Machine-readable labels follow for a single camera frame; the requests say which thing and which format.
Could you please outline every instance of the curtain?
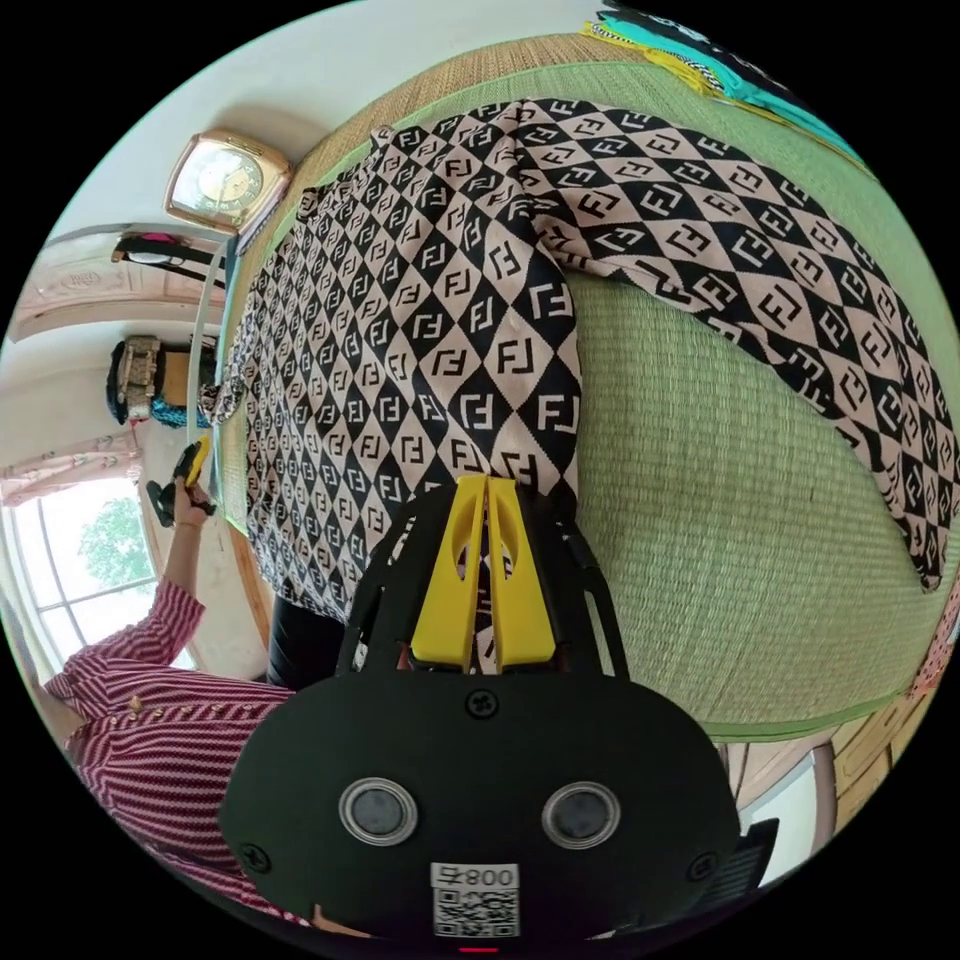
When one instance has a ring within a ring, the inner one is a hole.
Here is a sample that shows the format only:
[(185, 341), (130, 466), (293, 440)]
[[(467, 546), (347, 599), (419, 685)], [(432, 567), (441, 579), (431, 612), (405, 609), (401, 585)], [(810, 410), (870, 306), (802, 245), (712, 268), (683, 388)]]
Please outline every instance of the curtain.
[(135, 481), (140, 462), (133, 431), (84, 440), (0, 470), (0, 503), (17, 507), (89, 480)]

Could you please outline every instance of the hand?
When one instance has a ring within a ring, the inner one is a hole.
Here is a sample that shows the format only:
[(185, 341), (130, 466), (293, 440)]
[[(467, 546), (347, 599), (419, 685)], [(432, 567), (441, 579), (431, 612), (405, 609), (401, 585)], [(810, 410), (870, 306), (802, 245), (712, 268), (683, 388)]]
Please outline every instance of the hand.
[(328, 920), (318, 906), (314, 906), (313, 908), (313, 916), (310, 918), (310, 923), (318, 930), (326, 930), (327, 933), (343, 933), (348, 937), (364, 937), (367, 940), (372, 939), (369, 933), (363, 933), (361, 930), (354, 930), (352, 927), (345, 927), (340, 923), (334, 923), (333, 920)]
[(207, 522), (207, 514), (197, 504), (209, 503), (207, 492), (195, 484), (189, 490), (184, 486), (183, 479), (178, 477), (174, 481), (177, 493), (173, 501), (174, 527), (196, 527), (199, 529)]

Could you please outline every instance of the clock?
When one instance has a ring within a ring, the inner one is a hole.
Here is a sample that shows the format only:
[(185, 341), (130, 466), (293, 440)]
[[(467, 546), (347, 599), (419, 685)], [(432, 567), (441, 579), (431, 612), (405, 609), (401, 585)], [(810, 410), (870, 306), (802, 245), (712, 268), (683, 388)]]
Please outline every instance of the clock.
[(192, 137), (170, 177), (164, 209), (231, 236), (257, 229), (280, 202), (293, 165), (277, 150), (229, 130)]

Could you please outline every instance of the bed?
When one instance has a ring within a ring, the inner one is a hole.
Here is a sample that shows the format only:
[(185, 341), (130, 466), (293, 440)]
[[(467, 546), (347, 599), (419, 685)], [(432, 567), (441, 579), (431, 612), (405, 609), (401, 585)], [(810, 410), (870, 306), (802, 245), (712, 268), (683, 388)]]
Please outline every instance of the bed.
[[(870, 238), (937, 358), (950, 409), (960, 411), (960, 343), (949, 308), (878, 183), (789, 128), (698, 96), (633, 51), (578, 35), (447, 61), (324, 139), (236, 266), (221, 354), (300, 192), (361, 160), (372, 128), (536, 96), (663, 116), (793, 179)], [(578, 447), (579, 523), (617, 602), (633, 679), (679, 703), (721, 742), (809, 736), (907, 691), (957, 575), (958, 538), (945, 586), (922, 593), (872, 478), (802, 401), (641, 291), (583, 274), (567, 279), (589, 398)], [(218, 499), (241, 532), (245, 429), (235, 416), (215, 433)], [(709, 470), (692, 471), (691, 461)]]

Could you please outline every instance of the yellow object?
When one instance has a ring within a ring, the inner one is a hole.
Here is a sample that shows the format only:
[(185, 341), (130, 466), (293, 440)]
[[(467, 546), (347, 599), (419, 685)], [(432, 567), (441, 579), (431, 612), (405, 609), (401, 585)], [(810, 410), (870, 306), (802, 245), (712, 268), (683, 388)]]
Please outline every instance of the yellow object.
[[(487, 478), (460, 477), (411, 649), (421, 663), (470, 666), (477, 617), (480, 544)], [(464, 574), (460, 556), (466, 548)]]
[[(556, 643), (520, 512), (517, 485), (512, 480), (490, 479), (487, 519), (497, 664), (503, 670), (528, 663), (548, 663), (556, 651)], [(510, 555), (509, 579), (501, 544)]]
[(818, 137), (810, 130), (806, 130), (803, 127), (798, 127), (789, 120), (779, 117), (777, 114), (772, 113), (769, 110), (764, 110), (762, 107), (755, 107), (752, 103), (745, 103), (742, 100), (734, 100), (730, 97), (725, 97), (722, 93), (710, 85), (710, 83), (707, 81), (707, 78), (700, 73), (699, 70), (696, 70), (688, 63), (685, 63), (676, 54), (668, 53), (666, 50), (658, 50), (656, 47), (644, 46), (642, 43), (637, 43), (634, 40), (627, 40), (625, 37), (621, 37), (620, 34), (614, 33), (612, 30), (608, 30), (605, 27), (600, 26), (600, 24), (590, 23), (589, 21), (583, 25), (579, 32), (584, 36), (593, 37), (596, 40), (603, 40), (606, 43), (612, 43), (614, 46), (625, 47), (628, 50), (633, 50), (634, 52), (641, 54), (644, 60), (668, 70), (678, 80), (682, 80), (688, 87), (701, 96), (710, 97), (713, 100), (716, 100), (718, 103), (725, 103), (731, 107), (738, 107), (741, 110), (746, 110), (749, 113), (756, 114), (758, 117), (764, 117), (767, 120), (772, 120), (774, 123), (778, 123), (782, 127), (788, 127), (791, 130), (795, 130), (797, 133), (801, 133), (805, 137), (815, 140), (828, 150), (832, 150), (845, 160), (849, 160), (850, 163), (852, 163), (859, 170), (862, 170), (872, 180), (876, 180), (876, 177), (862, 163), (860, 163), (859, 160), (857, 160), (855, 157), (851, 157), (846, 151), (841, 150), (839, 147), (828, 142), (827, 140), (824, 140), (822, 137)]
[(194, 484), (196, 484), (196, 482), (200, 479), (200, 472), (203, 470), (204, 461), (207, 459), (207, 454), (210, 452), (210, 438), (204, 434), (199, 440), (197, 440), (197, 446), (197, 454), (193, 458), (193, 463), (190, 465), (190, 470), (183, 481), (183, 485), (187, 487), (187, 489), (194, 486)]
[(612, 43), (615, 47), (625, 47), (627, 50), (636, 50), (638, 52), (641, 49), (640, 44), (634, 40), (627, 40), (626, 37), (621, 37), (620, 34), (614, 33), (612, 30), (607, 30), (605, 27), (600, 26), (599, 23), (591, 23), (589, 20), (584, 23), (578, 32), (585, 37), (593, 37), (596, 40)]
[[(491, 607), (500, 670), (548, 663), (556, 651), (513, 480), (461, 477), (413, 634), (421, 663), (470, 667), (477, 616), (484, 507), (490, 529)], [(503, 558), (511, 560), (507, 577)], [(467, 551), (463, 573), (460, 557)]]

